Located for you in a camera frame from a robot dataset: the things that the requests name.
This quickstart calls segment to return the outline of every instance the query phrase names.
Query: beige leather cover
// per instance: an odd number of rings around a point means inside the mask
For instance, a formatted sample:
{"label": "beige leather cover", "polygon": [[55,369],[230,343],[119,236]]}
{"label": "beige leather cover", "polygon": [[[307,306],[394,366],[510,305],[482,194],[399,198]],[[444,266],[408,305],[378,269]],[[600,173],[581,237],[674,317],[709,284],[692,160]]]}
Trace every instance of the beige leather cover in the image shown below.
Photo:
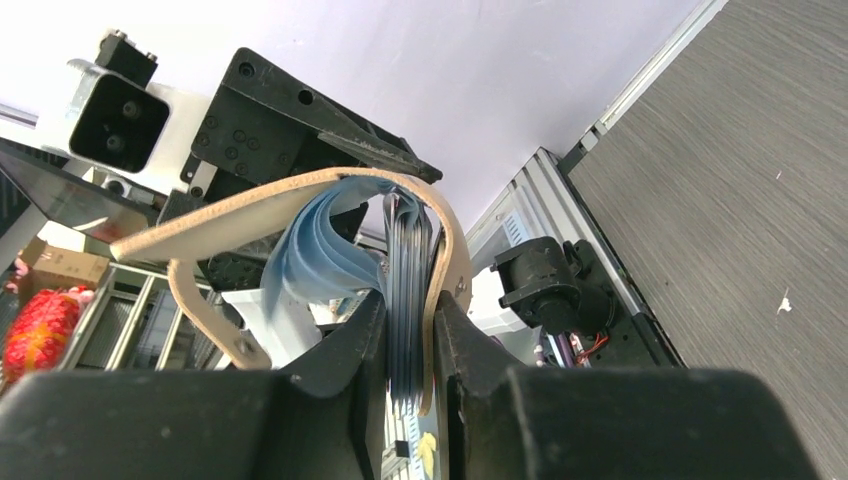
{"label": "beige leather cover", "polygon": [[[197,327],[239,368],[270,368],[259,345],[244,338],[200,295],[193,264],[285,229],[318,193],[345,176],[363,175],[391,180],[429,206],[441,221],[444,235],[436,254],[433,277],[424,307],[424,385],[433,384],[433,316],[439,292],[454,294],[467,310],[471,302],[471,259],[462,227],[447,201],[432,186],[413,177],[371,168],[328,168],[289,177],[243,192],[157,227],[112,244],[118,260],[171,260],[168,279],[174,297]],[[421,413],[431,402],[429,388]]]}

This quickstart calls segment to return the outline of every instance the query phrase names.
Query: white panel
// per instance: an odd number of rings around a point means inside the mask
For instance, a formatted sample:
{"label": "white panel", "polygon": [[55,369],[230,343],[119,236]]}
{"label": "white panel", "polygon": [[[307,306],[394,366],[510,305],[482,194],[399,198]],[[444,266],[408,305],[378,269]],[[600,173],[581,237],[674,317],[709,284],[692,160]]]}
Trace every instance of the white panel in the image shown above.
{"label": "white panel", "polygon": [[701,1],[17,2],[0,103],[38,113],[50,67],[92,57],[106,27],[159,56],[156,81],[206,94],[248,46],[406,137],[470,228],[539,145],[573,146]]}

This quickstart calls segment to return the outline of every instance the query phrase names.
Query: red plastic bag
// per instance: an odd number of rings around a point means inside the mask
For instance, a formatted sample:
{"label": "red plastic bag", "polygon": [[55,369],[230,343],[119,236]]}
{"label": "red plastic bag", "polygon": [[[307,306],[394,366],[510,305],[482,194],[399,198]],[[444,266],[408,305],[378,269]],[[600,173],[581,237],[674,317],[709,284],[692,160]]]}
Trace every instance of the red plastic bag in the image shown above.
{"label": "red plastic bag", "polygon": [[35,294],[6,333],[3,378],[13,384],[28,372],[55,367],[92,295],[84,288]]}

